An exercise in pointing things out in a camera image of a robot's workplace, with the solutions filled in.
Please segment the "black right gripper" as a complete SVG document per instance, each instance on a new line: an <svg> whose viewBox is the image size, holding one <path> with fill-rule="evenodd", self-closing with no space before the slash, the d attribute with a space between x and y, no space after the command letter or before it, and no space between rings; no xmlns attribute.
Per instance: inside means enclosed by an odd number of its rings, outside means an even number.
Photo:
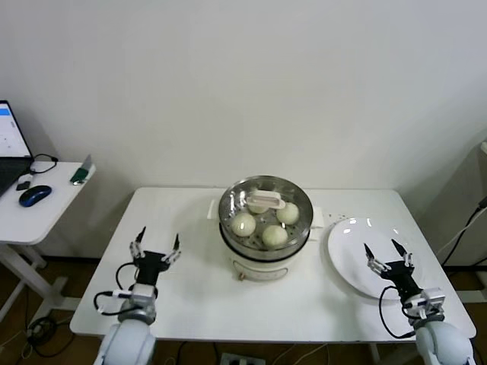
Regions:
<svg viewBox="0 0 487 365"><path fill-rule="evenodd" d="M417 285L412 273L414 267L412 263L412 253L407 252L403 245L395 239L391 240L394 248L402 257L402 261L388 262L387 265L377 260L370 247L365 243L364 249L367 257L367 265L375 274L388 281L392 281L396 286L401 301L407 301L409 298L419 295L422 289Z"/></svg>

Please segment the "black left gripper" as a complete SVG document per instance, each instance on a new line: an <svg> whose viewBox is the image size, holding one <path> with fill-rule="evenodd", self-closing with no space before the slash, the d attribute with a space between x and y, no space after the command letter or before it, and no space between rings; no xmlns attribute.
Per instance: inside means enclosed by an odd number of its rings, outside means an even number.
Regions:
<svg viewBox="0 0 487 365"><path fill-rule="evenodd" d="M167 255L158 252L143 251L142 238L145 235L145 230L146 227L143 227L135 240L129 244L133 263L138 269L135 282L136 284L156 286L159 274L165 272L180 257L180 240L179 235L176 235L172 251Z"/></svg>

